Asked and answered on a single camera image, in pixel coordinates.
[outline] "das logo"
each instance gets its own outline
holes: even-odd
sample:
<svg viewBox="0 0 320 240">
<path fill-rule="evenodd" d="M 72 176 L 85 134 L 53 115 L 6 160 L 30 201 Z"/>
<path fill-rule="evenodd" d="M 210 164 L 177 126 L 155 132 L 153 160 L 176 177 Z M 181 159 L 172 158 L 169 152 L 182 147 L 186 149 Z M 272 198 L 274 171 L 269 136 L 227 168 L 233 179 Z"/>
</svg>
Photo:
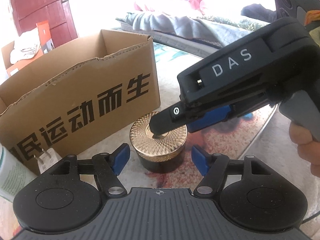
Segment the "das logo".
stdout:
<svg viewBox="0 0 320 240">
<path fill-rule="evenodd" d="M 240 55 L 242 56 L 242 59 L 244 61 L 248 61 L 248 60 L 250 60 L 252 58 L 251 54 L 249 52 L 247 52 L 247 51 L 248 51 L 247 49 L 243 49 L 243 50 L 240 51 Z M 228 61 L 229 61 L 229 69 L 232 69 L 232 67 L 234 65 L 239 66 L 239 63 L 236 62 L 231 57 L 228 57 Z M 216 65 L 212 66 L 212 69 L 213 69 L 213 71 L 214 71 L 214 73 L 215 73 L 215 75 L 217 77 L 220 76 L 223 73 L 223 69 L 222 69 L 220 64 L 216 64 Z"/>
</svg>

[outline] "orange box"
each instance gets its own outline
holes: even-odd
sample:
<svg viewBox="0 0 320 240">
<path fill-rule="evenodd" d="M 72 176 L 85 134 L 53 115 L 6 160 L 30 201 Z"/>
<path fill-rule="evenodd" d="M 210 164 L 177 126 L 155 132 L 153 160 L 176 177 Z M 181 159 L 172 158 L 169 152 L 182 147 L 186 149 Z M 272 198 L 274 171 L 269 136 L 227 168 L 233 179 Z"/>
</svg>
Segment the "orange box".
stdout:
<svg viewBox="0 0 320 240">
<path fill-rule="evenodd" d="M 5 69 L 7 70 L 9 77 L 11 77 L 13 74 L 17 73 L 19 70 L 21 70 L 26 65 L 28 65 L 29 63 L 31 63 L 35 59 L 39 58 L 43 54 L 46 54 L 50 50 L 54 49 L 52 39 L 51 39 L 51 34 L 50 34 L 49 22 L 44 21 L 44 22 L 37 23 L 36 27 L 38 28 L 41 49 L 39 49 L 39 51 L 36 53 L 36 55 L 33 58 L 22 59 L 22 60 L 19 60 L 15 64 L 11 64 L 10 53 L 13 50 L 14 41 L 5 45 L 1 49 L 2 57 L 3 57 L 3 61 L 4 61 L 4 66 L 5 66 Z"/>
</svg>

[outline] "grey handle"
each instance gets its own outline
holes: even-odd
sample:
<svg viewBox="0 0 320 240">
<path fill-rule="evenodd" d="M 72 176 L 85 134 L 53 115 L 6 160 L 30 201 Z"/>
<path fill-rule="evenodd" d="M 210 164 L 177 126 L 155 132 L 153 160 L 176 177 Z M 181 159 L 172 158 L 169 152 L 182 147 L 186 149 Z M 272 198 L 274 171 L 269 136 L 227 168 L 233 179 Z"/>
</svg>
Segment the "grey handle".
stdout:
<svg viewBox="0 0 320 240">
<path fill-rule="evenodd" d="M 320 142 L 320 112 L 304 90 L 294 93 L 284 100 L 279 111 L 291 121 L 308 129 L 313 138 Z"/>
</svg>

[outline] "red wooden door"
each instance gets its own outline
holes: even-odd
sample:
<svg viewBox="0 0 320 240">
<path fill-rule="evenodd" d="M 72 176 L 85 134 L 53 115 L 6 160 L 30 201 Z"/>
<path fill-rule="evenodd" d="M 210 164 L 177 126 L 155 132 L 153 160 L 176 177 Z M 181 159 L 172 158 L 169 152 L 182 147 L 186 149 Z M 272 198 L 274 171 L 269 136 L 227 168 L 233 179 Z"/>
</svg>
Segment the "red wooden door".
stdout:
<svg viewBox="0 0 320 240">
<path fill-rule="evenodd" d="M 68 0 L 10 0 L 18 35 L 49 21 L 53 44 L 58 47 L 77 38 Z"/>
</svg>

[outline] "bottle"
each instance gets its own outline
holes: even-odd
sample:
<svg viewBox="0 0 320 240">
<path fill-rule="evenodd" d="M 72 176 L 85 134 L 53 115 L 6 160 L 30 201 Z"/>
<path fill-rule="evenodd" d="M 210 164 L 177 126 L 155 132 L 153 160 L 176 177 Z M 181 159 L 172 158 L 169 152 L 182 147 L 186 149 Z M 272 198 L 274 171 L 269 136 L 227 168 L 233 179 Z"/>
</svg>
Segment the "bottle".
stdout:
<svg viewBox="0 0 320 240">
<path fill-rule="evenodd" d="M 26 166 L 19 162 L 0 144 L 0 196 L 13 202 L 15 195 L 36 178 Z"/>
</svg>

